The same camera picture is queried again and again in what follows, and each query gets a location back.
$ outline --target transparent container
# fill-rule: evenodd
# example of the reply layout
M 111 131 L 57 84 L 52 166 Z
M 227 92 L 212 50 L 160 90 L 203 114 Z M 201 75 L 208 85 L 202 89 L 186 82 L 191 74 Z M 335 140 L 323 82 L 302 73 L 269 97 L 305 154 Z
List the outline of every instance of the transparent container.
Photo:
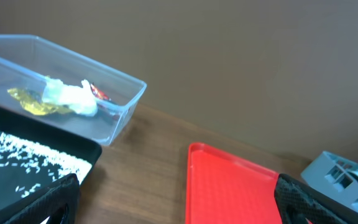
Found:
M 88 80 L 111 101 L 96 99 L 94 116 L 76 113 L 36 116 L 7 90 L 43 93 L 47 80 L 82 86 Z M 69 132 L 109 145 L 130 120 L 146 83 L 34 35 L 0 35 L 0 106 Z

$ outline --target yellow wrapper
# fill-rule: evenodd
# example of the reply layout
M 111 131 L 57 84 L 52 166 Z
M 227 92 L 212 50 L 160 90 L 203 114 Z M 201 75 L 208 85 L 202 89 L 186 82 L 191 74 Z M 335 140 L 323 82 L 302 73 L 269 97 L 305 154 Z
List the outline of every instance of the yellow wrapper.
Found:
M 20 90 L 18 88 L 8 89 L 7 92 L 20 102 L 23 109 L 37 116 L 44 116 L 52 113 L 67 114 L 73 112 L 73 110 L 65 106 L 42 103 L 40 95 L 35 92 Z

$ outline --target wooden table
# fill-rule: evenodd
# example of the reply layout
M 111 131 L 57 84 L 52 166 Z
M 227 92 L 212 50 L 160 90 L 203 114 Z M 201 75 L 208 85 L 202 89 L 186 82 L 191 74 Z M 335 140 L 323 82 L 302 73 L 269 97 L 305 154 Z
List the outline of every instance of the wooden table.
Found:
M 139 105 L 81 187 L 76 222 L 183 224 L 187 150 L 196 141 L 296 178 L 305 168 Z

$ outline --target wall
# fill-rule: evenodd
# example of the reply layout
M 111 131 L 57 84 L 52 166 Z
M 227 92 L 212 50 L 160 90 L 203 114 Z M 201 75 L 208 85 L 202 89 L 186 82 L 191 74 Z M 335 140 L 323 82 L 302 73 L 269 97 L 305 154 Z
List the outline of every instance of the wall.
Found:
M 234 139 L 358 161 L 358 1 L 0 0 L 0 33 L 145 80 L 143 103 Z

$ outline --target red plastic bin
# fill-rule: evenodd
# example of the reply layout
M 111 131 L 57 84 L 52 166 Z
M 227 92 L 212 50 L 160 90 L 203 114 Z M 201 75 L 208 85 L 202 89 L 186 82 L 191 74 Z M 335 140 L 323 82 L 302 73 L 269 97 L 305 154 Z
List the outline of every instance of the red plastic bin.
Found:
M 278 173 L 203 143 L 189 146 L 186 224 L 282 223 Z

